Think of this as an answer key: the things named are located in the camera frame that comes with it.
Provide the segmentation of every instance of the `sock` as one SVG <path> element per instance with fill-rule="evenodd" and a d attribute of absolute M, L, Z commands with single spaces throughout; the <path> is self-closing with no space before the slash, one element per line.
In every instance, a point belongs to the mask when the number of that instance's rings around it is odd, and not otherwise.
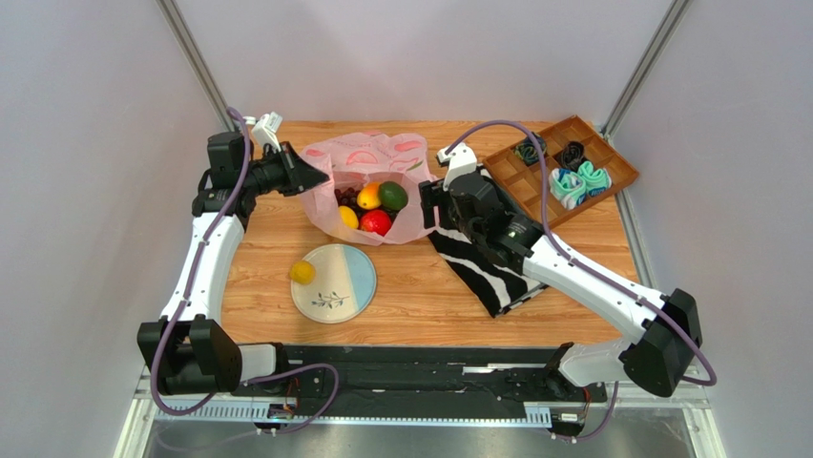
<path fill-rule="evenodd" d="M 578 168 L 578 175 L 584 181 L 584 184 L 587 185 L 587 194 L 590 195 L 591 198 L 607 191 L 610 186 L 613 185 L 613 181 L 610 179 L 610 174 L 607 173 L 607 170 L 595 170 L 593 163 L 589 160 L 581 164 Z"/>
<path fill-rule="evenodd" d="M 587 186 L 575 173 L 567 169 L 553 169 L 549 179 L 551 194 L 568 210 L 572 210 L 587 196 Z"/>
<path fill-rule="evenodd" d="M 548 152 L 548 144 L 545 143 L 545 139 L 539 136 L 537 133 L 533 133 L 533 136 L 536 137 L 536 141 L 539 142 L 539 146 L 542 147 L 542 155 Z M 513 154 L 523 162 L 525 165 L 532 166 L 536 162 L 539 162 L 539 154 L 536 153 L 536 150 L 533 148 L 533 144 L 531 141 L 526 138 L 522 140 L 522 142 L 516 145 L 513 149 Z"/>

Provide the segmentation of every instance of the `zebra print cloth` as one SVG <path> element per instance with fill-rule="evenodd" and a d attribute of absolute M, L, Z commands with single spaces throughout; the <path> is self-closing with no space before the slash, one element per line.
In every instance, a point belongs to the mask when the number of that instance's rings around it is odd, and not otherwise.
<path fill-rule="evenodd" d="M 490 179 L 485 169 L 481 169 L 481 174 Z M 547 284 L 517 275 L 505 267 L 488 262 L 471 245 L 469 239 L 451 224 L 448 211 L 441 208 L 438 214 L 440 217 L 438 229 L 429 234 L 429 240 L 441 258 L 477 296 L 492 317 L 505 315 L 548 287 Z"/>

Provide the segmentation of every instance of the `teal cloth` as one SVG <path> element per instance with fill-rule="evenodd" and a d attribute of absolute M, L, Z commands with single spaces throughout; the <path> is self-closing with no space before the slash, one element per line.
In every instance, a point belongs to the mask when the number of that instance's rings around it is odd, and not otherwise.
<path fill-rule="evenodd" d="M 610 189 L 610 186 L 613 185 L 613 181 L 610 179 L 610 174 L 607 173 L 606 169 L 598 169 L 596 170 L 593 166 L 593 163 L 585 161 L 581 166 L 578 168 L 578 175 L 584 181 L 584 184 L 587 186 L 587 194 L 594 198 L 599 194 L 603 193 Z"/>
<path fill-rule="evenodd" d="M 551 194 L 568 210 L 572 210 L 587 196 L 587 185 L 577 174 L 567 169 L 553 169 L 549 179 Z"/>

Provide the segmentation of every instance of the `wooden table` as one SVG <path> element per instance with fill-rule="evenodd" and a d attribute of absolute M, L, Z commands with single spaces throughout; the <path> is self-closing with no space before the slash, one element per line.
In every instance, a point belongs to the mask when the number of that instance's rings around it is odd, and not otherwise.
<path fill-rule="evenodd" d="M 285 122 L 279 138 L 301 152 L 308 144 L 337 135 L 378 130 L 414 132 L 428 141 L 428 153 L 449 145 L 473 122 Z M 527 122 L 538 131 L 550 123 Z M 480 156 L 518 141 L 521 134 L 493 127 L 467 144 Z M 434 175 L 444 170 L 429 161 Z M 615 200 L 608 198 L 556 233 L 573 248 L 629 279 L 636 271 Z M 315 323 L 291 300 L 288 268 L 314 248 L 341 242 L 313 226 L 298 198 L 258 199 L 248 231 L 235 255 L 223 300 L 222 324 L 239 343 L 409 344 L 472 346 L 559 346 L 593 344 L 619 336 L 595 313 L 549 289 L 493 319 L 437 255 L 428 239 L 406 245 L 360 245 L 375 264 L 378 289 L 358 317 L 339 324 Z"/>

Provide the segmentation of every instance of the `blue and white plate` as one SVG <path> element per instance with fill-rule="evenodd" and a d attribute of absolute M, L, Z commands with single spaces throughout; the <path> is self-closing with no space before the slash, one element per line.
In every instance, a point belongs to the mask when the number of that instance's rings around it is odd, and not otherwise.
<path fill-rule="evenodd" d="M 362 313 L 375 294 L 375 267 L 350 245 L 320 246 L 304 257 L 316 268 L 310 284 L 291 281 L 291 296 L 305 317 L 319 323 L 341 323 Z"/>

